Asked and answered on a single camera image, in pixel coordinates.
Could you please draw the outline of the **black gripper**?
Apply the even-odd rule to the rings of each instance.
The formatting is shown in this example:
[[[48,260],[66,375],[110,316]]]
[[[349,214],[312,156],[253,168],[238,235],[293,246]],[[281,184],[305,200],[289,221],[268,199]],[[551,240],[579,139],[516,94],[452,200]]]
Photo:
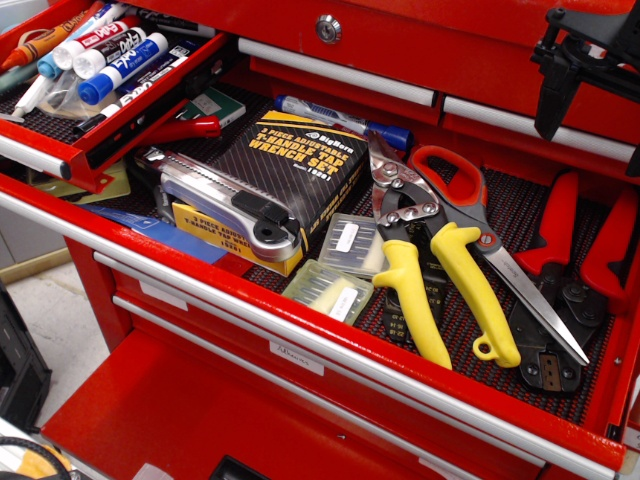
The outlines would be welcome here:
[[[547,30],[536,44],[532,60],[540,63],[544,55],[555,53],[556,39],[561,31],[564,40],[574,40],[601,48],[603,61],[612,66],[626,64],[639,69],[639,2],[635,1],[626,13],[595,14],[550,9],[545,16]],[[581,67],[570,59],[544,59],[540,65],[543,82],[540,88],[535,129],[545,140],[551,141],[560,128],[581,85]],[[640,176],[640,144],[630,157],[625,175]]]

